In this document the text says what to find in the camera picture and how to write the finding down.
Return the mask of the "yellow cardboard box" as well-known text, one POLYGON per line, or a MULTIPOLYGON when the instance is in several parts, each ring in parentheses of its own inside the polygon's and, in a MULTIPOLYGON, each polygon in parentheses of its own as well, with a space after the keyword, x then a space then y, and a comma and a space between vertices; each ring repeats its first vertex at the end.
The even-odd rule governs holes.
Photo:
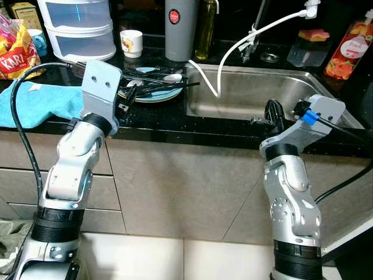
POLYGON ((11 3, 10 15, 14 19, 21 19, 27 29, 42 29, 43 25, 37 15, 37 8, 29 2, 11 3))

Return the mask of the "red peach dish soap bottle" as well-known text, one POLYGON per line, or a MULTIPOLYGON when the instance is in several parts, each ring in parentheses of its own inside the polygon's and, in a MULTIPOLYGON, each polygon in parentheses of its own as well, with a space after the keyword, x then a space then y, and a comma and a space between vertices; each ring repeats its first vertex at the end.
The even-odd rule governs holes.
POLYGON ((348 80, 372 40, 371 18, 357 20, 346 30, 341 43, 324 69, 330 78, 348 80))

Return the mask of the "translucent white plastic drawer unit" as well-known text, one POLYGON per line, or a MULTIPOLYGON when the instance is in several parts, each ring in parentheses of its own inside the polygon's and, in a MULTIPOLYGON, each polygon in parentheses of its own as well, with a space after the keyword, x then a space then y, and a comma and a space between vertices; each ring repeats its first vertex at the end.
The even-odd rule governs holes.
POLYGON ((109 0, 37 0, 53 55, 69 63, 117 52, 109 0))

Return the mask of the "red yellow snack bag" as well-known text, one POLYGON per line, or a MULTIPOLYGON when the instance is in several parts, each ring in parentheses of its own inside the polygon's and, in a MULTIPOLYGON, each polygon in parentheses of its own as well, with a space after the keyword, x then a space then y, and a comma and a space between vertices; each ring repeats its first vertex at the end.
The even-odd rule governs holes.
POLYGON ((0 79, 19 78, 41 63, 23 19, 8 19, 0 14, 0 79))

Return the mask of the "grey green plastic bag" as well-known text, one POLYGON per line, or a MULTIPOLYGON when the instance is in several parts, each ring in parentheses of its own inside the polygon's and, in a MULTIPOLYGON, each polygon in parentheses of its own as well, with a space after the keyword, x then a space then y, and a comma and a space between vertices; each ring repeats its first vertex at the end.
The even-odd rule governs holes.
POLYGON ((0 218, 0 280, 13 271, 32 220, 0 218))

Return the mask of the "metal faucet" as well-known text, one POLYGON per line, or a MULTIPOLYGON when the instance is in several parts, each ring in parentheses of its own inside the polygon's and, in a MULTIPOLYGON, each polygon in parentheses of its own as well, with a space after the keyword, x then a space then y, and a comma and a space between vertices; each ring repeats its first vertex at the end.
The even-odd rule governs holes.
MULTIPOLYGON (((258 9, 258 15, 256 16, 256 21, 251 25, 251 29, 248 32, 249 35, 253 35, 259 29, 259 24, 263 20, 263 14, 266 11, 266 4, 267 0, 262 0, 261 5, 258 9)), ((254 53, 256 48, 258 47, 258 43, 256 42, 256 36, 251 37, 245 43, 239 46, 239 50, 241 51, 241 59, 243 63, 248 63, 251 60, 251 54, 254 53)))

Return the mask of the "black chopstick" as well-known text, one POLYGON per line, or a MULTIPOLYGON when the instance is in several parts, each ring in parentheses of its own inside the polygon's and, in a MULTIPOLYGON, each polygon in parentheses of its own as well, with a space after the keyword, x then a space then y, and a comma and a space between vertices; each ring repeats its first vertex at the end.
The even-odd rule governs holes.
POLYGON ((149 95, 154 92, 160 91, 169 91, 169 90, 176 90, 181 88, 187 88, 187 86, 196 86, 200 85, 199 82, 195 83, 150 83, 149 85, 140 85, 140 86, 126 86, 127 90, 134 89, 137 96, 144 96, 149 95))

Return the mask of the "red yellow sponge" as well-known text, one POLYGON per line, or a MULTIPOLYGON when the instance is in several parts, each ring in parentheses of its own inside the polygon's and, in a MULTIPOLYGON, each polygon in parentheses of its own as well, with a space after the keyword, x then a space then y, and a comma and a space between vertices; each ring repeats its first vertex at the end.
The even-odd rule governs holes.
POLYGON ((298 38, 301 41, 315 43, 324 42, 330 37, 330 34, 324 29, 306 29, 299 30, 298 38))

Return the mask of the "glass oil bottle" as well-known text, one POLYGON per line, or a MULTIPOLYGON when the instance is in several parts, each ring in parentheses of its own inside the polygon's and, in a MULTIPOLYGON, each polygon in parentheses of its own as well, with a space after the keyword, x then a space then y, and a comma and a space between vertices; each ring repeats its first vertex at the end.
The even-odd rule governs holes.
POLYGON ((219 0, 202 0, 195 27, 195 58, 206 60, 212 45, 216 16, 220 13, 219 0))

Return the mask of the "small blue cup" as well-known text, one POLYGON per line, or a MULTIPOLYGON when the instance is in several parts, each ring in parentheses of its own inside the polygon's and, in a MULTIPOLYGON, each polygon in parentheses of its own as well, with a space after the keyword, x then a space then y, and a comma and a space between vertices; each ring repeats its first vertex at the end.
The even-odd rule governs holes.
POLYGON ((47 42, 43 31, 40 29, 27 29, 27 32, 34 43, 34 47, 39 56, 46 56, 46 54, 48 54, 47 42))

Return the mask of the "light blue towel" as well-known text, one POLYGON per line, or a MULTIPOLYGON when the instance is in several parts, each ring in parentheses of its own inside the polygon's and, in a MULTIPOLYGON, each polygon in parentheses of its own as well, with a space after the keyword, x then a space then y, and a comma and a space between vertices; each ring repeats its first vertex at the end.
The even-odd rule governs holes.
POLYGON ((23 82, 17 90, 17 115, 22 128, 35 128, 51 116, 70 120, 80 117, 83 107, 80 86, 44 85, 41 90, 29 92, 34 82, 23 82))

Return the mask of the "round metal counter hole cover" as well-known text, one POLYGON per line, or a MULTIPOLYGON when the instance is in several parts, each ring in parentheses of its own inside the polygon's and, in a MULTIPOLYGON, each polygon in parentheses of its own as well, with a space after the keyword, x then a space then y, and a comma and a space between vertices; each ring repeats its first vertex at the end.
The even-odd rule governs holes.
POLYGON ((259 59, 267 64, 275 64, 278 63, 281 58, 278 54, 274 54, 271 52, 264 52, 259 56, 259 59))

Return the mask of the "grey cabinet drawer front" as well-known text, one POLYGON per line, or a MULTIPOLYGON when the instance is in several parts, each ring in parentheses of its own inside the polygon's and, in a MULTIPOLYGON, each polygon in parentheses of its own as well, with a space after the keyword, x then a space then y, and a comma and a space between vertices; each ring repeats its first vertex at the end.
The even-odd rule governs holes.
MULTIPOLYGON (((47 171, 58 160, 57 146, 62 138, 59 134, 27 133, 30 146, 40 170, 47 171)), ((29 156, 16 131, 0 131, 0 167, 30 170, 29 156)), ((100 149, 99 161, 93 168, 96 175, 112 175, 110 158, 106 146, 100 149)))
MULTIPOLYGON (((36 204, 37 187, 29 170, 0 169, 0 197, 6 202, 36 204)), ((120 210, 119 197, 111 176, 93 176, 88 208, 120 210)))
MULTIPOLYGON (((31 219, 37 210, 36 205, 8 203, 22 219, 31 219)), ((104 234, 126 234, 122 211, 107 209, 86 209, 82 222, 83 232, 104 234)))

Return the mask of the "stainless steel sink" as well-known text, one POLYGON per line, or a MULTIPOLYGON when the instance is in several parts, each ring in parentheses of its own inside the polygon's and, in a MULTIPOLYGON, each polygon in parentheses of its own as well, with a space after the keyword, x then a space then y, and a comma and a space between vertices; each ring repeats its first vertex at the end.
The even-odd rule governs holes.
POLYGON ((333 94, 309 72, 225 66, 222 69, 221 96, 214 96, 205 78, 217 85, 217 65, 202 64, 200 69, 186 65, 185 74, 192 86, 184 92, 184 128, 206 126, 221 119, 251 121, 264 117, 265 105, 276 99, 283 106, 284 115, 291 119, 291 109, 299 100, 314 95, 332 97, 333 94))

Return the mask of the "grey thermos pot red logo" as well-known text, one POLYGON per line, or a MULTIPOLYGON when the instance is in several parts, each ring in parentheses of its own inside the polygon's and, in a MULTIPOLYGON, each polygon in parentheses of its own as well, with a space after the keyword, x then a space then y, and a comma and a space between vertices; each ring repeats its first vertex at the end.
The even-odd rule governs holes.
POLYGON ((170 61, 187 62, 198 21, 199 0, 165 0, 165 56, 170 61))

